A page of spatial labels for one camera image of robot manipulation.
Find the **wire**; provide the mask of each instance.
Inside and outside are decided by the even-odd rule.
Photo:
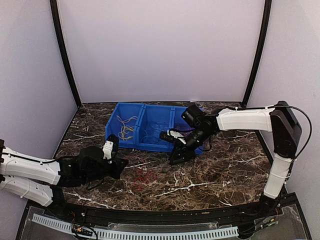
[[[300,113],[302,113],[306,119],[308,120],[309,122],[309,136],[307,138],[307,140],[305,141],[305,144],[303,145],[303,147],[301,148],[301,150],[298,152],[297,155],[295,155],[294,159],[297,159],[299,157],[299,155],[303,152],[303,150],[305,150],[306,146],[308,145],[309,141],[310,141],[310,138],[311,138],[311,135],[312,135],[312,123],[311,123],[311,120],[309,118],[309,116],[303,111],[301,110],[300,108],[296,107],[296,106],[283,106],[283,105],[274,105],[274,106],[269,106],[268,109],[271,109],[271,108],[288,108],[288,109],[295,109],[297,111],[299,111]]]
[[[234,108],[234,107],[228,107],[231,110],[235,110],[235,111],[243,111],[243,110],[258,110],[258,109],[273,109],[273,108],[285,108],[285,109],[294,109],[299,111],[300,113],[302,113],[305,118],[308,120],[309,123],[309,136],[307,138],[307,140],[305,141],[305,144],[303,145],[303,147],[301,148],[301,150],[298,152],[298,154],[295,155],[295,157],[293,158],[294,160],[297,159],[299,157],[299,155],[303,152],[303,150],[305,150],[306,146],[308,145],[311,135],[312,135],[312,123],[311,120],[308,116],[308,114],[306,114],[303,110],[301,110],[300,108],[296,107],[296,106],[285,106],[285,105],[272,105],[272,106],[267,106],[267,107],[244,107],[244,108]]]
[[[92,231],[92,233],[95,235],[95,240],[99,240],[99,237],[98,237],[98,234],[97,232],[90,226],[86,226],[86,225],[83,225],[83,224],[79,224],[79,223],[76,223],[75,222],[75,218],[76,218],[76,214],[73,212],[73,211],[70,211],[69,214],[66,216],[66,217],[58,217],[57,215],[55,215],[51,210],[49,210],[49,208],[46,208],[45,209],[46,211],[48,211],[49,213],[51,213],[54,217],[56,217],[57,219],[59,220],[62,220],[64,222],[67,222],[67,223],[70,223],[70,224],[73,224],[73,225],[79,225],[79,228],[82,228],[82,227],[85,227],[89,230]],[[73,220],[72,222],[69,222],[67,220],[65,220],[69,215],[72,215],[73,216]],[[71,233],[71,235],[75,238],[75,239],[78,239],[78,240],[86,240],[86,239],[90,239],[91,236],[89,238],[84,238],[82,236],[79,236],[76,232],[74,233],[77,237],[75,237],[73,234]]]
[[[90,227],[90,226],[86,226],[86,225],[81,225],[81,224],[77,224],[77,225],[79,225],[79,227],[77,227],[78,229],[81,229],[81,228],[87,228],[87,229],[89,229],[91,232],[92,232],[92,234],[94,234],[95,235],[95,240],[99,240],[99,237],[98,237],[98,234],[97,234],[97,232],[92,228],[92,227]],[[89,239],[91,239],[91,237],[92,236],[88,236],[88,237],[83,237],[83,236],[79,236],[79,234],[75,231],[75,232],[72,232],[72,233],[74,233],[75,235],[73,235],[72,234],[72,236],[75,238],[75,239],[78,239],[78,240],[89,240]]]
[[[3,152],[2,154],[3,155],[10,155],[10,156],[18,158],[18,159],[28,160],[28,161],[35,162],[35,163],[40,163],[40,164],[51,164],[51,163],[54,163],[54,162],[56,162],[56,161],[58,161],[60,159],[72,159],[72,158],[76,158],[77,157],[77,156],[62,156],[62,157],[59,157],[59,158],[56,158],[56,159],[53,159],[53,160],[49,160],[49,161],[39,161],[39,160],[36,160],[36,159],[32,159],[32,158],[25,157],[25,156],[19,156],[19,155],[8,153],[8,152]]]
[[[138,119],[137,116],[132,116],[131,118],[127,119],[127,120],[122,120],[120,116],[116,116],[116,118],[118,119],[118,121],[121,123],[121,131],[118,133],[118,137],[123,140],[123,141],[127,141],[129,139],[132,139],[134,136],[128,136],[126,137],[127,134],[129,134],[130,132],[134,132],[135,131],[135,127],[134,126],[128,126],[126,125],[127,123],[129,123],[131,120],[136,120]]]

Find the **black frame edge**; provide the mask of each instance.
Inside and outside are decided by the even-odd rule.
[[[289,206],[292,204],[295,204],[299,215],[301,217],[301,221],[302,221],[302,225],[305,231],[305,235],[307,237],[308,240],[312,240],[312,236],[309,230],[309,227],[307,225],[305,216],[303,214],[301,205],[299,203],[299,200],[297,198],[297,195],[295,192],[293,193],[289,193],[289,194],[285,194],[281,197],[280,200],[281,206],[285,207],[285,206]],[[128,218],[127,219],[122,219],[121,218],[121,222],[122,220],[125,223],[131,222],[131,221],[137,221],[136,224],[142,224],[143,219],[142,217],[147,217],[148,215],[153,215],[153,218],[155,219],[155,221],[157,222],[156,225],[161,224],[163,225],[163,220],[168,220],[168,219],[173,219],[175,218],[176,215],[183,215],[183,218],[185,218],[185,220],[183,222],[181,222],[181,224],[185,225],[185,224],[196,224],[196,223],[208,223],[208,222],[220,222],[219,219],[221,218],[228,218],[229,219],[229,224],[233,225],[233,226],[242,226],[242,225],[246,225],[251,223],[252,221],[254,221],[256,218],[253,217],[246,217],[246,218],[242,218],[242,217],[237,217],[237,220],[234,217],[234,214],[230,215],[230,217],[228,217],[228,214],[226,215],[227,212],[229,211],[242,211],[243,207],[245,206],[256,206],[258,203],[257,202],[252,202],[252,203],[247,203],[247,204],[243,204],[243,205],[238,205],[238,206],[230,206],[230,207],[223,207],[223,208],[211,208],[211,209],[206,209],[206,212],[210,212],[211,214],[205,214],[201,216],[205,216],[205,218],[203,219],[199,219],[197,216],[199,215],[199,213],[201,213],[203,210],[190,210],[190,211],[173,211],[173,212],[168,212],[168,211],[133,211],[133,210],[113,210],[113,209],[107,209],[107,208],[99,208],[99,207],[90,207],[90,206],[83,206],[83,205],[78,205],[78,204],[73,204],[73,203],[67,203],[67,207],[69,210],[73,211],[73,212],[79,212],[79,213],[83,213],[86,212],[86,217],[82,217],[81,218],[81,223],[84,223],[86,225],[90,225],[90,226],[104,226],[104,223],[107,219],[107,221],[109,222],[111,220],[114,222],[119,223],[120,219],[119,219],[119,213],[125,213],[127,214]],[[44,214],[47,214],[49,216],[53,216],[55,217],[50,211],[47,210],[46,207],[43,207],[41,205],[39,205],[38,203],[28,200],[26,207],[24,209],[24,213],[23,216],[21,218],[20,221],[20,225],[19,225],[19,230],[18,233],[16,235],[16,239],[15,240],[20,240],[21,236],[22,236],[22,232],[23,232],[23,228],[25,226],[25,221],[29,212],[30,207],[37,207],[40,209],[44,209],[45,212]],[[91,214],[90,212],[94,211],[97,214],[97,220],[98,222],[91,222],[90,220],[88,221],[87,218],[91,218]]]
[[[255,52],[248,84],[246,86],[244,97],[241,102],[242,107],[247,106],[247,104],[249,102],[249,98],[251,96],[251,92],[254,88],[256,76],[257,76],[259,65],[260,65],[261,56],[262,56],[265,41],[266,41],[270,12],[271,12],[271,3],[272,3],[272,0],[265,0],[265,2],[264,2],[264,10],[263,10],[263,17],[262,17],[259,40],[258,40],[258,44],[256,47],[256,52]]]
[[[74,76],[72,74],[72,70],[70,67],[70,62],[69,62],[67,49],[66,49],[66,45],[65,45],[65,41],[64,41],[64,36],[62,33],[60,18],[59,18],[57,0],[50,0],[50,5],[51,5],[51,13],[52,13],[52,19],[53,19],[53,24],[54,24],[54,29],[55,29],[55,35],[56,35],[56,39],[58,41],[65,74],[67,76],[74,101],[75,101],[77,107],[79,108],[82,105],[82,103],[81,103],[80,96],[79,96],[77,86],[76,86],[76,82],[75,82],[75,79],[74,79]]]

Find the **white cable tie strip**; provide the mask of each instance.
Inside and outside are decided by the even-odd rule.
[[[38,214],[33,214],[32,222],[66,234],[72,234],[71,223],[69,222]],[[107,230],[97,227],[94,228],[94,231],[97,233],[99,240],[217,240],[239,236],[237,226],[206,231],[174,233],[125,232]]]

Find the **black cable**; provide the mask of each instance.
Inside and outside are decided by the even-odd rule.
[[[97,232],[92,227],[79,224],[79,228],[83,228],[83,227],[89,229],[95,235],[95,240],[99,240],[99,236],[98,236]],[[76,238],[79,240],[88,240],[88,239],[91,239],[91,237],[92,237],[92,236],[89,236],[89,237],[79,236],[79,233],[77,233],[77,232],[74,232],[74,234],[76,235]]]
[[[305,141],[305,144],[303,145],[303,147],[301,148],[301,150],[298,152],[298,154],[295,155],[294,159],[297,159],[297,157],[303,152],[303,150],[305,150],[306,146],[308,145],[311,135],[312,135],[312,123],[311,120],[308,116],[308,114],[306,114],[303,110],[301,110],[300,108],[296,107],[296,106],[285,106],[285,105],[272,105],[272,106],[267,106],[267,107],[239,107],[239,108],[235,108],[235,107],[228,107],[231,110],[235,110],[235,111],[243,111],[243,110],[258,110],[258,109],[273,109],[273,108],[286,108],[286,109],[295,109],[297,111],[299,111],[300,113],[302,113],[305,118],[308,120],[309,122],[309,136],[307,138],[307,140]]]
[[[18,159],[28,160],[28,161],[35,162],[35,163],[40,163],[40,164],[41,163],[42,164],[51,164],[51,163],[54,163],[54,162],[56,162],[57,160],[60,160],[60,159],[72,159],[72,158],[77,157],[77,156],[62,156],[62,157],[59,157],[59,158],[56,158],[56,159],[53,159],[53,160],[50,160],[50,161],[39,161],[39,160],[36,160],[36,159],[28,158],[28,157],[25,157],[25,156],[19,156],[19,155],[8,153],[8,152],[3,152],[2,154],[3,155],[10,155],[10,156],[13,156],[13,157],[18,158]]]
[[[48,211],[49,213],[51,213],[51,215],[53,215],[54,217],[56,217],[57,219],[59,220],[62,220],[64,222],[67,222],[67,223],[70,223],[70,224],[73,224],[73,225],[79,225],[79,228],[82,228],[82,227],[85,227],[87,229],[90,229],[92,231],[92,233],[95,235],[95,240],[99,240],[99,237],[98,237],[98,234],[97,232],[90,226],[87,226],[87,225],[83,225],[83,224],[80,224],[80,223],[76,223],[76,222],[70,222],[70,221],[67,221],[66,218],[72,213],[72,212],[69,212],[69,214],[66,216],[66,217],[59,217],[57,215],[55,215],[51,210],[49,210],[49,208],[46,208],[45,209],[46,211]],[[87,239],[90,239],[91,237],[89,238],[83,238],[82,236],[78,236],[77,235],[77,232],[75,232],[76,236],[78,237],[78,239],[82,239],[82,240],[87,240]]]
[[[312,123],[311,123],[311,120],[309,118],[309,116],[303,111],[301,110],[300,108],[296,107],[296,106],[284,106],[284,105],[274,105],[274,106],[269,106],[268,109],[271,109],[271,108],[288,108],[288,109],[295,109],[297,111],[299,111],[300,113],[302,113],[306,119],[308,120],[309,122],[309,127],[310,127],[310,130],[309,130],[309,136],[307,138],[307,140],[305,141],[305,144],[303,145],[303,147],[301,148],[301,150],[298,152],[297,155],[295,155],[294,159],[297,159],[297,157],[299,157],[299,155],[303,152],[303,150],[306,148],[306,146],[308,145],[309,141],[310,141],[310,138],[311,138],[311,135],[312,135]]]

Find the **cable bundle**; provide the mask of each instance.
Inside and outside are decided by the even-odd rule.
[[[118,137],[123,141],[127,141],[129,139],[132,139],[134,137],[133,135],[132,136],[128,136],[128,137],[126,137],[126,135],[129,134],[130,132],[133,133],[135,131],[135,127],[134,126],[128,126],[126,124],[129,123],[131,120],[137,120],[138,117],[137,116],[133,116],[133,117],[130,117],[129,119],[127,119],[127,120],[122,120],[121,117],[119,117],[117,115],[116,118],[121,123],[121,131],[118,133]]]

